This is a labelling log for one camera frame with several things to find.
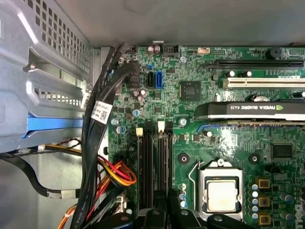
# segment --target computer motherboard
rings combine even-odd
[[[117,91],[108,148],[138,175],[127,208],[151,208],[170,186],[203,219],[303,228],[304,58],[296,47],[131,47],[119,65],[137,61],[141,74]]]

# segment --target cpu socket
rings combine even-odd
[[[215,213],[243,220],[243,171],[229,162],[213,161],[199,174],[200,215],[204,220]]]

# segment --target pcie slot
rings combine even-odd
[[[166,122],[165,126],[164,133],[160,132],[158,138],[157,188],[167,195],[172,187],[173,123]]]
[[[153,206],[153,125],[138,135],[138,210]]]
[[[299,69],[304,67],[301,60],[218,60],[205,64],[203,68],[212,69]]]
[[[305,78],[228,78],[224,88],[305,88]]]

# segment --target black pcie slot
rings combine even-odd
[[[218,60],[203,64],[203,68],[212,69],[299,69],[304,67],[301,60]]]
[[[167,122],[165,133],[159,136],[158,139],[158,190],[165,191],[172,187],[172,157],[173,157],[173,129],[172,123]]]
[[[138,137],[137,184],[138,210],[151,208],[153,206],[153,129],[147,128],[147,125],[143,136]]]

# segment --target ventilation holes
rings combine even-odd
[[[22,0],[35,14],[36,25],[43,32],[41,38],[58,53],[89,73],[90,50],[43,0]]]
[[[80,106],[81,105],[80,100],[69,98],[69,97],[66,97],[64,95],[57,94],[57,93],[46,92],[46,91],[43,91],[43,90],[41,90],[37,87],[34,88],[34,92],[40,99],[52,100],[52,101],[55,101],[55,102],[71,104],[71,105],[74,105],[74,106]]]

